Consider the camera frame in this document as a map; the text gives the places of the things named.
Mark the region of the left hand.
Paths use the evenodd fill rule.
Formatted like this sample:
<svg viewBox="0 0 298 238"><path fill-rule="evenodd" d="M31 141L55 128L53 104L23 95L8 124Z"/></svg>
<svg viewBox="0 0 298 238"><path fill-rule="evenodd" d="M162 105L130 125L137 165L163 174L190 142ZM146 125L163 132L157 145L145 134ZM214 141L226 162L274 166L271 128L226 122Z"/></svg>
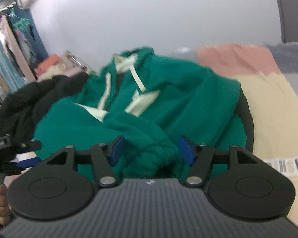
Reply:
<svg viewBox="0 0 298 238"><path fill-rule="evenodd" d="M11 220L11 209L7 200L7 187L0 184L0 225L6 225Z"/></svg>

